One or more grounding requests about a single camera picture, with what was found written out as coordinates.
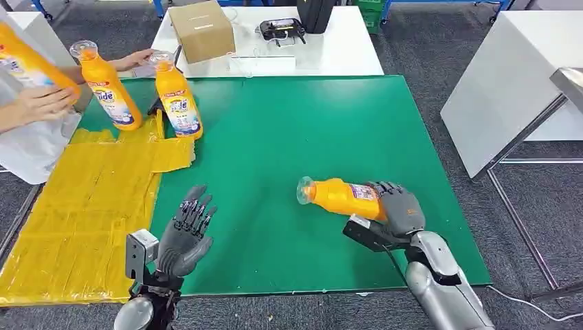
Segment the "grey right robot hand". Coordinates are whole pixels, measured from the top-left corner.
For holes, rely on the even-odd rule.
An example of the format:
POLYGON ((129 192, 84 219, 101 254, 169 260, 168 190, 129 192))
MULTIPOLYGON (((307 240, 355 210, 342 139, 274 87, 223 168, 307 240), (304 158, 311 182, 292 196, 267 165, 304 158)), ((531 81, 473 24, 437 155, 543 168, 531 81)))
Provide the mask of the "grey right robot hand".
POLYGON ((392 236, 404 238, 425 228, 426 218, 416 196, 403 186, 389 181, 369 181, 366 185, 377 193, 392 236))

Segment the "person's right hand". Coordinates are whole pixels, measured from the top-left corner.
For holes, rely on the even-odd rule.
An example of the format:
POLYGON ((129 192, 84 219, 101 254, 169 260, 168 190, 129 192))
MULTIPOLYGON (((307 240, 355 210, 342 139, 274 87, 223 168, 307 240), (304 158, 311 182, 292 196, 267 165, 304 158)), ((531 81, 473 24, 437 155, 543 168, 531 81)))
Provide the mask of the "person's right hand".
POLYGON ((18 124, 55 120, 68 114, 79 97, 71 87, 35 87, 24 89, 14 105, 18 124))

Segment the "person's left hand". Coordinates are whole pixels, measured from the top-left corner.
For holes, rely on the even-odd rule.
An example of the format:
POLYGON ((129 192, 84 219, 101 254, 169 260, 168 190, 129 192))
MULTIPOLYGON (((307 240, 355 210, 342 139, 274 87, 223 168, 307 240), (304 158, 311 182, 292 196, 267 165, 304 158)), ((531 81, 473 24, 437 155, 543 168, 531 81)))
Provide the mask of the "person's left hand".
POLYGON ((117 72, 126 72, 145 64, 154 51, 154 49, 143 49, 123 58, 112 60, 111 64, 115 67, 117 72))

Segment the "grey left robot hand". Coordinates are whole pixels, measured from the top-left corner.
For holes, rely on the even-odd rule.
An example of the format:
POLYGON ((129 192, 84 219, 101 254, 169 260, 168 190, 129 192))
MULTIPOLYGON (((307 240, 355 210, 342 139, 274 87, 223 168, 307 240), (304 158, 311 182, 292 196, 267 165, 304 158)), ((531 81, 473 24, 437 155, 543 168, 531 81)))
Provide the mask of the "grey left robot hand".
POLYGON ((162 235, 156 268, 172 278, 183 278, 193 272, 213 243, 206 235, 216 206, 210 206, 212 195, 206 186, 193 186, 179 204, 162 235))

